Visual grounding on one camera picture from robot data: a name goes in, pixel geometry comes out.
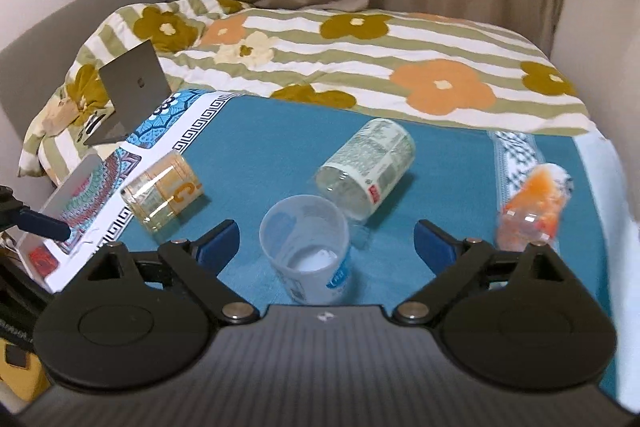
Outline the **white blue-logo plastic cup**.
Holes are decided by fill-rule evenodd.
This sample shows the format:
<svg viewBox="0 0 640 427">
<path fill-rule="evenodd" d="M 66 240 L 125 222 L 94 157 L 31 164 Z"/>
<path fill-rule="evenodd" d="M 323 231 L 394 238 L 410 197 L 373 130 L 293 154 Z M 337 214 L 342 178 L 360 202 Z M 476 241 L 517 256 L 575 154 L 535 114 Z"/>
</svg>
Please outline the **white blue-logo plastic cup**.
<svg viewBox="0 0 640 427">
<path fill-rule="evenodd" d="M 350 277 L 350 235 L 333 202 L 306 194 L 280 200 L 262 218 L 259 243 L 296 303 L 325 306 L 342 300 Z"/>
</svg>

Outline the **clear orange-label cup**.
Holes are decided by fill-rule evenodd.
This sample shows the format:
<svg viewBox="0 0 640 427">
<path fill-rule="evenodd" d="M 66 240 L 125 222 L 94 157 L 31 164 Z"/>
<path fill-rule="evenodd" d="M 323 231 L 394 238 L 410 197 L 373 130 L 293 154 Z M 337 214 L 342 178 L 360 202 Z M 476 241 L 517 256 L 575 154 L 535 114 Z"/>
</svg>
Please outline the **clear orange-label cup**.
<svg viewBox="0 0 640 427">
<path fill-rule="evenodd" d="M 165 228 L 203 193 L 200 179 L 176 150 L 155 161 L 120 190 L 126 206 L 150 233 Z"/>
</svg>

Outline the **clear orange-print cup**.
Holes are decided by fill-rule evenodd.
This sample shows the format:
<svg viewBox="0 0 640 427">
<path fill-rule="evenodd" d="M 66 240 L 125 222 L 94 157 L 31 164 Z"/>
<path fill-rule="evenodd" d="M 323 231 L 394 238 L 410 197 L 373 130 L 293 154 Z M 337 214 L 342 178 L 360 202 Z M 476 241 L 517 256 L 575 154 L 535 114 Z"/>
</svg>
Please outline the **clear orange-print cup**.
<svg viewBox="0 0 640 427">
<path fill-rule="evenodd" d="M 497 246 L 503 251 L 524 251 L 529 243 L 551 244 L 573 188 L 573 178 L 559 165 L 539 164 L 530 169 L 501 209 Z"/>
</svg>

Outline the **clear white-label cup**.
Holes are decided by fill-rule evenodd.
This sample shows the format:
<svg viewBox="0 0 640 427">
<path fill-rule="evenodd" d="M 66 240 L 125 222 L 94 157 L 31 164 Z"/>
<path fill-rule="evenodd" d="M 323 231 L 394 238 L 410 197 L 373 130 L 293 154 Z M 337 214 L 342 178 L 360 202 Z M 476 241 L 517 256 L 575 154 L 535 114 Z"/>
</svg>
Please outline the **clear white-label cup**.
<svg viewBox="0 0 640 427">
<path fill-rule="evenodd" d="M 408 131 L 385 118 L 371 119 L 314 175 L 319 192 L 348 219 L 367 221 L 416 158 Z"/>
</svg>

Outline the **teal patterned cloth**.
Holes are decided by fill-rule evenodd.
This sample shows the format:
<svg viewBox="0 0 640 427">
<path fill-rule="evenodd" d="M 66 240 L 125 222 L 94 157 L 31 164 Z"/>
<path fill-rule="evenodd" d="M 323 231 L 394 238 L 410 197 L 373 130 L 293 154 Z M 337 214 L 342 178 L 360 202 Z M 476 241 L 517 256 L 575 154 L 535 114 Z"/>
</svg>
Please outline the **teal patterned cloth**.
<svg viewBox="0 0 640 427">
<path fill-rule="evenodd" d="M 201 291 L 256 310 L 426 309 L 454 361 L 486 381 L 552 392 L 613 390 L 616 335 L 605 234 L 576 142 L 445 129 L 321 106 L 205 93 L 154 145 L 115 150 L 122 181 L 48 278 L 36 349 L 91 386 L 142 365 L 157 325 L 164 363 L 204 345 L 205 309 L 160 259 L 195 245 Z"/>
</svg>

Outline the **grey headboard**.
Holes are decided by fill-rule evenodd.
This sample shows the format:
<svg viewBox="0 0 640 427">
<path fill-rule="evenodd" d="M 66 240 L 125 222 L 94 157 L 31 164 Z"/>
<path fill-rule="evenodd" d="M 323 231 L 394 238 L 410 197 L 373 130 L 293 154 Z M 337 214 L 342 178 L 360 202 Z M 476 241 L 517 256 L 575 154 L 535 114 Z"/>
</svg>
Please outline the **grey headboard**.
<svg viewBox="0 0 640 427">
<path fill-rule="evenodd" d="M 111 13 L 134 3 L 164 0 L 75 0 L 29 28 L 1 51 L 1 107 L 14 132 L 32 118 L 62 84 L 85 40 Z"/>
</svg>

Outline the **white board under cloth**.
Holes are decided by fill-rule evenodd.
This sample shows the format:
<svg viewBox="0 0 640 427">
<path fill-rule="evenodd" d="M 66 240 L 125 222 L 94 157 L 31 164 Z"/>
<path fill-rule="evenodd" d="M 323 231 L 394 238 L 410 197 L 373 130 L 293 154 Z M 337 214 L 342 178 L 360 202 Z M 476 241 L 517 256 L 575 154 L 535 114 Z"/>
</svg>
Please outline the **white board under cloth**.
<svg viewBox="0 0 640 427">
<path fill-rule="evenodd" d="M 574 139 L 585 166 L 608 250 L 608 292 L 618 336 L 617 400 L 639 410 L 639 223 L 628 202 L 620 156 L 598 130 Z"/>
</svg>

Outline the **grey laptop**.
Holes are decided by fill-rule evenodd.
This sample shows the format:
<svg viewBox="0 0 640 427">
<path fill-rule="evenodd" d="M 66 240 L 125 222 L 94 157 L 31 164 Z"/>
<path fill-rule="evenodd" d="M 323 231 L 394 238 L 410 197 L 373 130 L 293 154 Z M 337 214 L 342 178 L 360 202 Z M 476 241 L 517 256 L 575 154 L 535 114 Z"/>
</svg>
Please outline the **grey laptop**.
<svg viewBox="0 0 640 427">
<path fill-rule="evenodd" d="M 150 40 L 101 67 L 99 76 L 114 113 L 85 139 L 87 146 L 126 140 L 171 95 Z"/>
</svg>

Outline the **floral striped duvet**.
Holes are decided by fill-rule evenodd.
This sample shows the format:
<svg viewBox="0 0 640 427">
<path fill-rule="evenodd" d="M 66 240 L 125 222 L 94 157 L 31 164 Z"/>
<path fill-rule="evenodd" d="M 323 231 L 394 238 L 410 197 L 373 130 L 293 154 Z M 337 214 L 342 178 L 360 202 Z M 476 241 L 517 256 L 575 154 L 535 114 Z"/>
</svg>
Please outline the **floral striped duvet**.
<svg viewBox="0 0 640 427">
<path fill-rule="evenodd" d="M 110 14 L 27 113 L 19 176 L 62 182 L 114 109 L 100 68 L 152 43 L 172 90 L 312 102 L 435 126 L 578 135 L 585 103 L 515 31 L 424 13 L 135 3 Z"/>
</svg>

